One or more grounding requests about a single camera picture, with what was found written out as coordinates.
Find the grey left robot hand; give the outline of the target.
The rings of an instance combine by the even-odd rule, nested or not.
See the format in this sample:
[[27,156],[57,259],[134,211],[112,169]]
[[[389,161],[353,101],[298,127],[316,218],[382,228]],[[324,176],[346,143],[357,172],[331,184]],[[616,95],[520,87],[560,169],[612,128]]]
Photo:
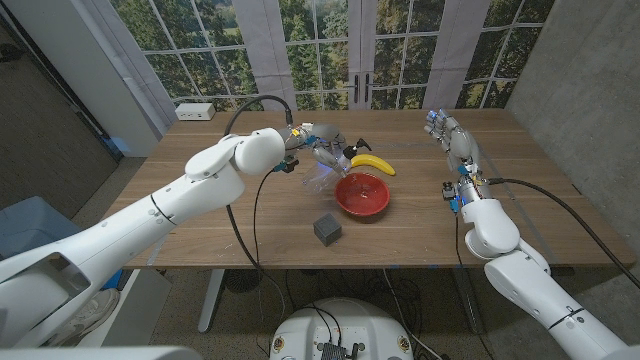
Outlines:
[[285,155],[276,165],[275,172],[292,172],[298,164],[297,152],[310,149],[315,160],[330,168],[341,177],[345,177],[348,170],[343,151],[347,149],[344,135],[339,128],[331,124],[302,123],[296,126],[288,125],[278,130],[284,140]]

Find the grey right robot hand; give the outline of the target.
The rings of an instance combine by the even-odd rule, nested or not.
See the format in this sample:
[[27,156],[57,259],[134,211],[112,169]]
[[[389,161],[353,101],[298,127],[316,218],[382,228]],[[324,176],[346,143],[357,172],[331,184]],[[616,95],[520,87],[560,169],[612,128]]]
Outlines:
[[424,130],[441,145],[450,171],[458,176],[455,182],[442,184],[443,199],[451,209],[457,211],[471,202],[491,199],[480,167],[480,150],[472,134],[443,109],[428,113]]

